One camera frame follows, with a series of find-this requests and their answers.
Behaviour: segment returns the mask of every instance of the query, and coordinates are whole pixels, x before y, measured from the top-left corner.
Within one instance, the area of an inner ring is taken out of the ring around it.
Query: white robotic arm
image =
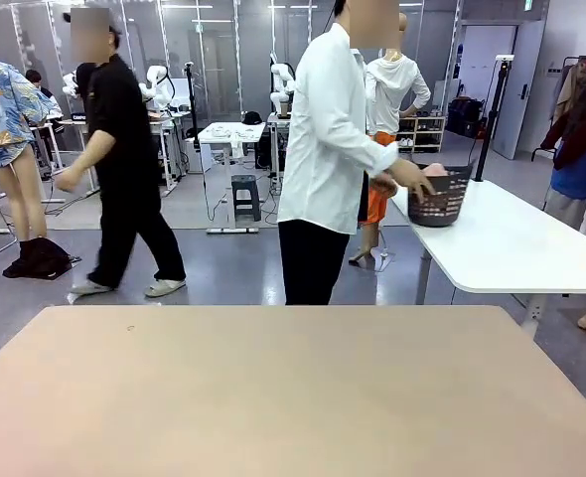
[[[70,97],[76,97],[76,74],[68,73],[64,76],[64,94]]]
[[[275,91],[271,94],[271,101],[275,106],[278,115],[282,115],[282,103],[288,102],[290,93],[295,90],[295,80],[289,72],[287,65],[276,63],[271,66],[273,74],[273,88]]]
[[[155,105],[160,109],[166,109],[169,103],[172,101],[172,95],[170,94],[168,81],[167,68],[161,66],[150,67],[147,71],[147,80],[150,81],[152,87],[141,82],[139,87],[141,93],[146,100],[154,100]]]

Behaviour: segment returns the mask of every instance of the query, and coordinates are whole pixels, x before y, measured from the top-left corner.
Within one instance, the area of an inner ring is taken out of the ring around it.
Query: white hoodie
[[[430,99],[430,89],[419,66],[406,55],[396,62],[380,58],[367,65],[366,115],[370,134],[398,132],[401,103],[411,89],[416,94],[413,105],[421,109]]]

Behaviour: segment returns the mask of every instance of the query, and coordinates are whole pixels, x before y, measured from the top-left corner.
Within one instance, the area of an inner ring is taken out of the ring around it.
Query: orange shorts
[[[392,144],[396,140],[396,136],[386,134],[385,132],[378,132],[374,138],[376,142],[382,146]],[[363,225],[377,224],[385,217],[385,210],[387,209],[388,198],[374,188],[368,189],[368,219],[363,222]]]

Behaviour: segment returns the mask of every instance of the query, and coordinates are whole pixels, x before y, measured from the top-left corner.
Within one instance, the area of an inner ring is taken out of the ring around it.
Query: ceiling light
[[[231,23],[231,20],[192,20],[194,23]]]
[[[213,5],[163,5],[163,8],[187,8],[187,9],[197,9],[197,8],[214,8]]]

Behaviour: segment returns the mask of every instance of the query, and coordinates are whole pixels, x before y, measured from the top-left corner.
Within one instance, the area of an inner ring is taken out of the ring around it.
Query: hand
[[[397,192],[396,183],[386,172],[370,179],[370,186],[388,198],[394,197]]]
[[[423,188],[425,188],[428,194],[436,194],[436,191],[432,187],[432,184],[430,184],[428,178],[425,177],[425,174],[423,174],[423,171],[413,162],[399,159],[390,166],[388,172],[397,184],[407,187],[410,192],[416,194],[420,203],[423,202]]]
[[[69,167],[56,176],[55,185],[62,191],[73,192],[80,180],[81,173],[77,169]]]

